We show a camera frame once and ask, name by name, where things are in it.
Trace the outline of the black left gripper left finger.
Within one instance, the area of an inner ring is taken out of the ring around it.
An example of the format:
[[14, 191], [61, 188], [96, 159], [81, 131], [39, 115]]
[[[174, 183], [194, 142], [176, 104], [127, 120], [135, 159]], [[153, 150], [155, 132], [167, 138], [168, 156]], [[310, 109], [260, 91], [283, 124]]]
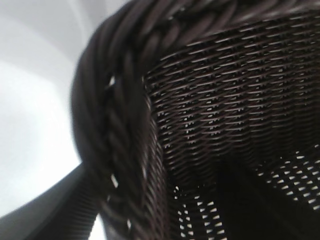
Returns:
[[46, 192], [0, 218], [2, 240], [87, 240], [98, 210], [77, 166]]

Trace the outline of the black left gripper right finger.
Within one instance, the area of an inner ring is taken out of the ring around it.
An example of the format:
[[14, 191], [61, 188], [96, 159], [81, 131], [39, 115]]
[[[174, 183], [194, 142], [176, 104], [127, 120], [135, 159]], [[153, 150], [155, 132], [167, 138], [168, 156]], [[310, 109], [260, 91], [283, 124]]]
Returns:
[[221, 214], [232, 240], [318, 240], [320, 215], [236, 164], [219, 171]]

